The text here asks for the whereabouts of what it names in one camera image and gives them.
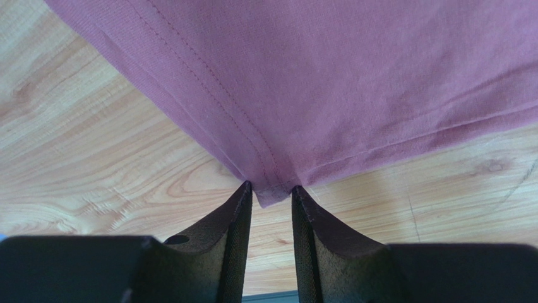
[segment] light wood tabletop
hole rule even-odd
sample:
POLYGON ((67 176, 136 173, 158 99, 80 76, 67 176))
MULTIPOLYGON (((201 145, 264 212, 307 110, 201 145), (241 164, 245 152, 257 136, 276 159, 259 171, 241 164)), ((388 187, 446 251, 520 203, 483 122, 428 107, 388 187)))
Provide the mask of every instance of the light wood tabletop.
MULTIPOLYGON (((40 1, 0 1, 0 234, 175 234, 241 184, 40 1)), ((538 246, 538 124, 309 188, 380 242, 538 246)), ((244 294, 296 289, 255 201, 244 294)))

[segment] pink cloth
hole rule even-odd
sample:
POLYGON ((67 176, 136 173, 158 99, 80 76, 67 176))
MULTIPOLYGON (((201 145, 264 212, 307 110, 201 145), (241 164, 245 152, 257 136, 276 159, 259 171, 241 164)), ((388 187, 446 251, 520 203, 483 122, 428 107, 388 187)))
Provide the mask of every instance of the pink cloth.
POLYGON ((262 206, 538 118, 538 1, 47 0, 262 206))

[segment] wooden surface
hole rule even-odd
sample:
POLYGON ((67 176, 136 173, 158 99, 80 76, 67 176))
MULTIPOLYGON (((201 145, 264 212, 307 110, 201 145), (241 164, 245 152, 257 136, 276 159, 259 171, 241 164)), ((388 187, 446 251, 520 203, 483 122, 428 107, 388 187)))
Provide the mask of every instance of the wooden surface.
MULTIPOLYGON (((164 239, 240 185, 39 1, 0 1, 0 234, 164 239)), ((538 246, 538 124, 310 188, 381 242, 538 246)), ((245 294, 296 288, 289 201, 257 204, 245 294)))

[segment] folded cloth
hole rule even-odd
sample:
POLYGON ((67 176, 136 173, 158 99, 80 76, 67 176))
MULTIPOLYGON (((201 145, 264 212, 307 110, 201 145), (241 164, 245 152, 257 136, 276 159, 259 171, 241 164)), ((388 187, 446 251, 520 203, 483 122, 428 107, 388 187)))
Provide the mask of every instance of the folded cloth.
POLYGON ((262 206, 538 120, 536 0, 47 0, 262 206))

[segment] wooden table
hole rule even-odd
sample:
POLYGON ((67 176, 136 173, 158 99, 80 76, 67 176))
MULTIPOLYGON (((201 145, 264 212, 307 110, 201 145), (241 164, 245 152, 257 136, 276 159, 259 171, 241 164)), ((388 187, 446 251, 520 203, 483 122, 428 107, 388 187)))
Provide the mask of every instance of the wooden table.
MULTIPOLYGON (((240 185, 46 4, 0 1, 0 233, 164 239, 240 185)), ((381 242, 538 245, 538 124, 309 188, 381 242)), ((254 205, 245 294, 296 288, 289 200, 254 205)))

